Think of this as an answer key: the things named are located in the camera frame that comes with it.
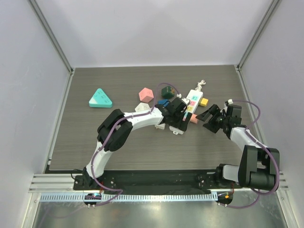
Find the small pink cube plug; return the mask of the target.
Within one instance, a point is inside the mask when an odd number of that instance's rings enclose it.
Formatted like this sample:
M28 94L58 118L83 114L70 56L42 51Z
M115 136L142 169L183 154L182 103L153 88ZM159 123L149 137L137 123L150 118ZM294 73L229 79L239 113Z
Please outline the small pink cube plug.
M192 123L197 124L198 121L199 121L199 120L197 119L197 115L196 115L196 114L192 114L190 121L191 121Z

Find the blue cube socket plug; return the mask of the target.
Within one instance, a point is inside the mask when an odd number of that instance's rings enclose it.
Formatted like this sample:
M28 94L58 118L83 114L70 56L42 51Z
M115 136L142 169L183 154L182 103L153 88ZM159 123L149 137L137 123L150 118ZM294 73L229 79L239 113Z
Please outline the blue cube socket plug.
M162 99L157 102L158 105L163 105L163 106L166 106L169 103L170 103L170 101L168 99Z

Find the yellow cube plug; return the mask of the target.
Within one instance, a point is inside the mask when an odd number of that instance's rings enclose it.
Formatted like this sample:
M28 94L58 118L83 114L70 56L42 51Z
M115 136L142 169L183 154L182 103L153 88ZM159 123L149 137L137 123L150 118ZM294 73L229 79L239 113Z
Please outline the yellow cube plug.
M199 105L200 105L200 106L203 106L203 107L206 107L206 106L208 105L208 102L209 102L208 99L202 97L202 98L200 99L200 101L199 101Z

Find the white charger plug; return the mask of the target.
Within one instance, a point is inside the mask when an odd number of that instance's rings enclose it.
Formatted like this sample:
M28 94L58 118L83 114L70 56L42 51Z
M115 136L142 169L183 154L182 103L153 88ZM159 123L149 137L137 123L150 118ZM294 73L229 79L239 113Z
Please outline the white charger plug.
M156 128L156 129L161 129L161 130L164 130L164 129L165 129L165 127L166 127L166 124L165 124L165 123L155 125L155 128Z

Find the dark green patterned cube plug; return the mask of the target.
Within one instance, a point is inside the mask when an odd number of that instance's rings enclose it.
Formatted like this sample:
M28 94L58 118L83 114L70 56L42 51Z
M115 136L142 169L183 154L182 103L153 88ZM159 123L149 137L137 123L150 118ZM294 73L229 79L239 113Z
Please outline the dark green patterned cube plug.
M175 96L175 89L168 85L161 90L161 96L164 99L171 99Z

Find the white power strip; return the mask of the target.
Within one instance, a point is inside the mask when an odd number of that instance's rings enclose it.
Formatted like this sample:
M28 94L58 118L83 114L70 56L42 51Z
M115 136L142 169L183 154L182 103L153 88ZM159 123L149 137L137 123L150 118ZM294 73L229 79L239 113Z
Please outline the white power strip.
M199 106L199 101L203 97L203 92L199 89L192 89L189 91L188 95L186 96L187 99L190 100L189 105L182 117L182 119L173 126L172 124L169 125L169 129L173 132L173 134L184 134L187 130L188 124L191 123L190 119L192 114L195 114L197 107Z

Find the white cube socket plug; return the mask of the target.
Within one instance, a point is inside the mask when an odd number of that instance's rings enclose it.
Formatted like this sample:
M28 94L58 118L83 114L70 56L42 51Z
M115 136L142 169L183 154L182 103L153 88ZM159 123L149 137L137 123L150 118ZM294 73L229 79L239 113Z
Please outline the white cube socket plug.
M140 102L136 107L135 107L135 112L150 112L150 106L147 103Z

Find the large pink cube plug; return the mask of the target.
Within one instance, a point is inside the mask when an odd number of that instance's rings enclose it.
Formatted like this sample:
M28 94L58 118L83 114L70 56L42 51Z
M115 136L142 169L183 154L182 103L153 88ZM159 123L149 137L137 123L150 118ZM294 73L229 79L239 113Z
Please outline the large pink cube plug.
M154 98L153 91L149 88L143 88L139 92L139 99L143 103L148 103Z

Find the teal triangular socket base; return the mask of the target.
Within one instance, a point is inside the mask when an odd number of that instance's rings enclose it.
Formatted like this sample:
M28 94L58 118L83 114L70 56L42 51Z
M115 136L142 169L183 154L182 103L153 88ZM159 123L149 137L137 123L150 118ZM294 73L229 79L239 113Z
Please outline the teal triangular socket base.
M113 106L111 99L101 88L95 91L88 103L93 108L111 108Z

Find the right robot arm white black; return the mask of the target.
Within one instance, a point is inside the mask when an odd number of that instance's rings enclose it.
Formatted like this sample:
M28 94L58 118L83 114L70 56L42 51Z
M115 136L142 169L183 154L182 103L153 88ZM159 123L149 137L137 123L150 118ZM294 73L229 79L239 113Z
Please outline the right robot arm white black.
M223 109L214 104L196 116L205 122L203 127L209 131L217 133L223 130L243 152L238 166L220 164L217 167L214 182L220 188L227 187L233 181L244 188L274 192L279 186L279 151L258 141L242 124L241 113L241 106L226 103Z

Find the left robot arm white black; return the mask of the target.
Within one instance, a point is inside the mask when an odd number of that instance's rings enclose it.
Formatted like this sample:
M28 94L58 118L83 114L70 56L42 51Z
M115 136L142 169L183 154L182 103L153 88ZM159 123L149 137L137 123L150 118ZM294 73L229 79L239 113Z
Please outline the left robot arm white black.
M166 105L156 104L140 112L124 113L115 109L97 129L97 144L91 161L83 169L82 186L95 190L113 152L122 148L130 133L150 125L166 124L174 134L183 134L192 113L187 111L190 100L176 97Z

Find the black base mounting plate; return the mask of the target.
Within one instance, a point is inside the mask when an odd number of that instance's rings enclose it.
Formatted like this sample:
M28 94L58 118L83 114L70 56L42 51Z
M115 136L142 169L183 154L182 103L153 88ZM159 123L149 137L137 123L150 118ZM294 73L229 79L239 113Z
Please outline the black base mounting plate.
M90 177L86 171L75 176L74 190L122 189L129 194L139 191L209 190L240 188L234 181L220 177L216 169L202 170L116 170Z

